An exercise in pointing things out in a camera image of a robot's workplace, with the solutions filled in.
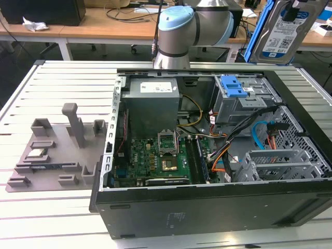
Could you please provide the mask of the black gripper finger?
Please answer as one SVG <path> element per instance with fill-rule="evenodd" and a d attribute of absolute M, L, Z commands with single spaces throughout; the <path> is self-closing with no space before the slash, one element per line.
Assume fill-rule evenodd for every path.
<path fill-rule="evenodd" d="M 301 7 L 301 1 L 298 1 L 298 0 L 288 1 L 285 6 L 285 9 L 284 9 L 282 20 L 283 21 L 294 21 L 300 10 L 300 7 Z"/>

